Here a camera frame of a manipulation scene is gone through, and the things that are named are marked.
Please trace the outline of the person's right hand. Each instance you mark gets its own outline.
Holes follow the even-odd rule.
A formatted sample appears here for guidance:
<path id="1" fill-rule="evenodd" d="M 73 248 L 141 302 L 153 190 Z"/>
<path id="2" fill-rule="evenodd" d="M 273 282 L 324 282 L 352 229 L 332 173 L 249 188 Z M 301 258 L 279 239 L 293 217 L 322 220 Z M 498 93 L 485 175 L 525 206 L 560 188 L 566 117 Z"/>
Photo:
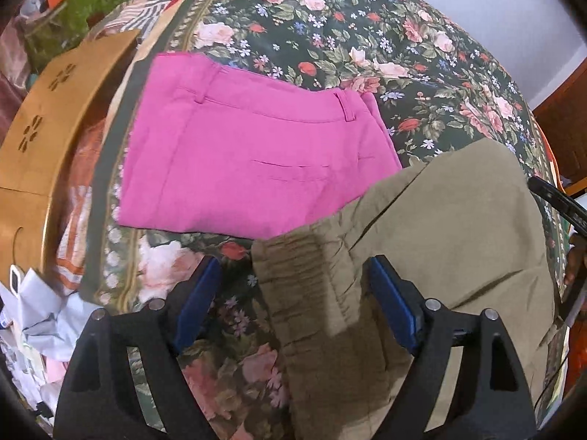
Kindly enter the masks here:
<path id="1" fill-rule="evenodd" d="M 586 239 L 580 234 L 572 234 L 570 237 L 571 248 L 566 256 L 564 283 L 572 285 L 580 268 L 586 264 Z"/>

